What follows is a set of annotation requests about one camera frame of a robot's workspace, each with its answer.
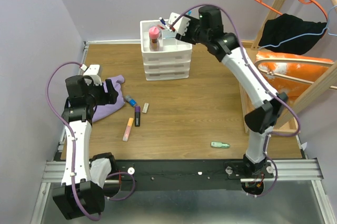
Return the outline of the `purple black highlighter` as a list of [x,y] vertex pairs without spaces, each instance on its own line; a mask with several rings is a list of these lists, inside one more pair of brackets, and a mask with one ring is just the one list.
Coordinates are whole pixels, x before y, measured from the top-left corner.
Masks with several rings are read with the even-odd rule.
[[135,106],[135,113],[134,113],[134,125],[135,127],[139,127],[141,123],[141,108],[140,106]]

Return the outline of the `white eraser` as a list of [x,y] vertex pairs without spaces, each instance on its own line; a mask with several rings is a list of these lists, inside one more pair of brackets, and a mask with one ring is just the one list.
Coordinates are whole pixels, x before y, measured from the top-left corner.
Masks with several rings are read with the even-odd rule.
[[149,108],[149,103],[145,103],[142,109],[142,113],[146,114]]

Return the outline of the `orange pink highlighter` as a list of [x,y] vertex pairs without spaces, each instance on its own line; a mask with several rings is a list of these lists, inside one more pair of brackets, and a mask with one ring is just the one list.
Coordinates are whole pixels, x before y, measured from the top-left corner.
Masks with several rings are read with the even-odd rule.
[[128,119],[122,141],[124,141],[124,142],[128,141],[130,133],[131,133],[131,129],[132,129],[132,126],[133,126],[133,122],[134,122],[134,118]]

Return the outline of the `blue cap white marker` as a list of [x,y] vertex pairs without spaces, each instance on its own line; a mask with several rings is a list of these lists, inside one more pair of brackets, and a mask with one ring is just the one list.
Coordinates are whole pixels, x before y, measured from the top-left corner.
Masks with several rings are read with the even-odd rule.
[[167,25],[166,25],[165,20],[164,20],[162,17],[159,18],[159,21],[160,21],[166,28],[168,28]]

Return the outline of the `white plastic drawer organizer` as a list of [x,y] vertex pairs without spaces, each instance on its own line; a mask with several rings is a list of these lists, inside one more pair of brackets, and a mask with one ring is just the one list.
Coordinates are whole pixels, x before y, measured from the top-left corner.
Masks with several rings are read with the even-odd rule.
[[149,45],[148,30],[157,25],[164,26],[159,20],[141,21],[140,38],[143,67],[147,81],[185,79],[189,77],[192,58],[192,45],[177,39],[165,39],[164,35],[174,33],[162,30],[159,37],[160,48],[152,51]]

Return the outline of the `pink cap pencil tube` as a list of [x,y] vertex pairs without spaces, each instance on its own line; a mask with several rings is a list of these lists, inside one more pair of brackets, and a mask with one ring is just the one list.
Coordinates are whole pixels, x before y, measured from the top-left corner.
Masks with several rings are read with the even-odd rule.
[[148,35],[149,35],[149,45],[150,49],[152,51],[158,51],[160,48],[160,42],[159,42],[159,37],[161,35],[161,31],[159,30],[158,27],[153,26],[148,30]]

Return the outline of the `green stapler remover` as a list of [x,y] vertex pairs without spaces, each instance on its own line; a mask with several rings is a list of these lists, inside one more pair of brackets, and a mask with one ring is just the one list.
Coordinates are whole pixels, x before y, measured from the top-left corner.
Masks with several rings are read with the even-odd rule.
[[227,144],[227,143],[224,143],[224,142],[212,141],[211,142],[211,147],[212,148],[224,148],[224,149],[228,149],[228,148],[230,148],[230,144]]

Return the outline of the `blue black highlighter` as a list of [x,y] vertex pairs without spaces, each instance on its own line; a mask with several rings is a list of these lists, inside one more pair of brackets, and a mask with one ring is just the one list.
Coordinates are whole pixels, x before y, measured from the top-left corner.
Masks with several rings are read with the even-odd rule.
[[165,39],[171,39],[171,38],[175,39],[175,34],[174,33],[165,34],[164,38]]

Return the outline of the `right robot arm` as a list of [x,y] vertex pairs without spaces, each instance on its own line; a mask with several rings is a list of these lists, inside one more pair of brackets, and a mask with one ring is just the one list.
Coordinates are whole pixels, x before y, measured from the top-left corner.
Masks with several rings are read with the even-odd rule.
[[243,156],[242,171],[253,178],[266,164],[267,142],[288,97],[278,93],[264,79],[248,57],[238,31],[225,32],[222,22],[225,10],[214,5],[198,5],[198,9],[197,18],[184,13],[175,17],[170,27],[176,31],[177,40],[204,45],[232,72],[248,94],[254,109],[244,117],[249,128],[249,143]]

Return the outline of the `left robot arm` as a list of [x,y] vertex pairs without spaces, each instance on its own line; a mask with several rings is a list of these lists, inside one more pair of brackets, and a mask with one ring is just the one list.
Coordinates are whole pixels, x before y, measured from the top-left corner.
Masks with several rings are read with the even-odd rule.
[[89,158],[92,122],[97,107],[116,103],[118,92],[111,80],[103,82],[93,73],[69,77],[65,84],[68,98],[61,118],[66,126],[66,166],[53,200],[67,220],[87,216],[98,221],[94,214],[105,208],[105,179],[112,179],[117,167],[110,152]]

